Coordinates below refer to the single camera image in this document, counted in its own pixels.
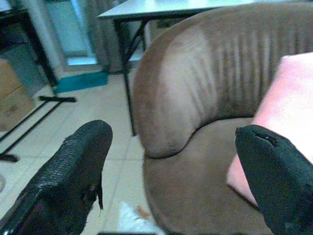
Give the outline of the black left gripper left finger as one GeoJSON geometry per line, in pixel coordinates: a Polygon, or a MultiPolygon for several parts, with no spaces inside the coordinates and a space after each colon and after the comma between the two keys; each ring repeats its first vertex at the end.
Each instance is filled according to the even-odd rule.
{"type": "Polygon", "coordinates": [[[81,235],[94,202],[103,203],[111,143],[112,128],[103,120],[68,136],[0,219],[0,235],[81,235]]]}

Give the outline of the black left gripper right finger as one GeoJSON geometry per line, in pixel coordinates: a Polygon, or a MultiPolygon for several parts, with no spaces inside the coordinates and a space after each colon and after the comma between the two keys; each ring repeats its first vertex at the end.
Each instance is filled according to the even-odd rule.
{"type": "Polygon", "coordinates": [[[265,127],[237,127],[235,135],[250,190],[273,234],[313,235],[313,164],[265,127]]]}

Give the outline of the pink pillow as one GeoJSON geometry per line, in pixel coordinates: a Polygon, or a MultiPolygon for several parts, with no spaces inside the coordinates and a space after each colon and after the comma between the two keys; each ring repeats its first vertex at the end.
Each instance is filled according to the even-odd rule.
{"type": "MultiPolygon", "coordinates": [[[[287,138],[313,164],[313,52],[281,58],[252,124],[287,138]]],[[[259,209],[238,154],[229,167],[227,183],[259,209]]]]}

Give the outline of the teal floor mat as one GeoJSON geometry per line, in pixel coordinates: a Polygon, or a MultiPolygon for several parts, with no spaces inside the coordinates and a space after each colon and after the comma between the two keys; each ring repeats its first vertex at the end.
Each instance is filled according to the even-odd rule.
{"type": "Polygon", "coordinates": [[[108,82],[108,76],[109,74],[107,72],[98,71],[61,78],[55,88],[55,92],[60,94],[92,87],[104,86],[108,82]]]}

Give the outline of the brown velvet sofa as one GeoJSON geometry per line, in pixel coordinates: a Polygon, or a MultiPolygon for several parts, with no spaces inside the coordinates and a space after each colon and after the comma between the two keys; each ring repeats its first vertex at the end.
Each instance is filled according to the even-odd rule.
{"type": "Polygon", "coordinates": [[[235,130],[256,113],[285,55],[313,52],[313,3],[209,10],[164,31],[134,77],[150,211],[168,234],[272,235],[226,184],[235,130]]]}

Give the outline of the white paper scrap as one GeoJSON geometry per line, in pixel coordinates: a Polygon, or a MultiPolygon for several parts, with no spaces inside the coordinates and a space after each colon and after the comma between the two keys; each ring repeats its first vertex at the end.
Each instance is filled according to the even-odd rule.
{"type": "Polygon", "coordinates": [[[158,235],[158,228],[126,202],[120,203],[118,231],[125,235],[158,235]]]}

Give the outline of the cardboard box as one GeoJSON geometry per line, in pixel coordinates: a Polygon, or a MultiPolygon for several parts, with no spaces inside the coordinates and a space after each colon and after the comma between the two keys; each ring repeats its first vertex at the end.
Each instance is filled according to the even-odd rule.
{"type": "Polygon", "coordinates": [[[0,132],[7,132],[35,108],[11,64],[0,58],[0,132]]]}

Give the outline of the grey curtain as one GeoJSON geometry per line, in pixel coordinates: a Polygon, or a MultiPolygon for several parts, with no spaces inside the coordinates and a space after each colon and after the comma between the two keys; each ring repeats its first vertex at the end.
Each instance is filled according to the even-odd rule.
{"type": "Polygon", "coordinates": [[[112,20],[98,16],[119,5],[119,0],[86,0],[87,24],[91,47],[103,70],[122,71],[117,33],[112,20]]]}

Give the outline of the black desk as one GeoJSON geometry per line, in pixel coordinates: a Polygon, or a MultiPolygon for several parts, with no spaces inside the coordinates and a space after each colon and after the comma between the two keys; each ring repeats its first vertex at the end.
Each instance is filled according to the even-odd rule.
{"type": "Polygon", "coordinates": [[[7,26],[11,24],[20,24],[27,36],[35,54],[37,55],[37,64],[43,69],[50,87],[54,90],[58,85],[58,79],[52,69],[51,63],[47,57],[47,53],[42,45],[39,35],[31,20],[29,10],[13,9],[0,12],[0,26],[7,26]]]}

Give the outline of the white table with black legs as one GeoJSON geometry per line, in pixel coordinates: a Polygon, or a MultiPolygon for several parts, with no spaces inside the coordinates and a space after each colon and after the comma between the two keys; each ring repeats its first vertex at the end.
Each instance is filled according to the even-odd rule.
{"type": "Polygon", "coordinates": [[[146,49],[145,26],[149,21],[188,18],[198,13],[228,6],[254,3],[256,0],[126,0],[124,3],[98,15],[100,20],[111,20],[118,38],[122,74],[128,104],[132,135],[136,135],[129,81],[129,61],[142,44],[146,49]],[[140,22],[134,36],[126,43],[123,26],[140,22]]]}

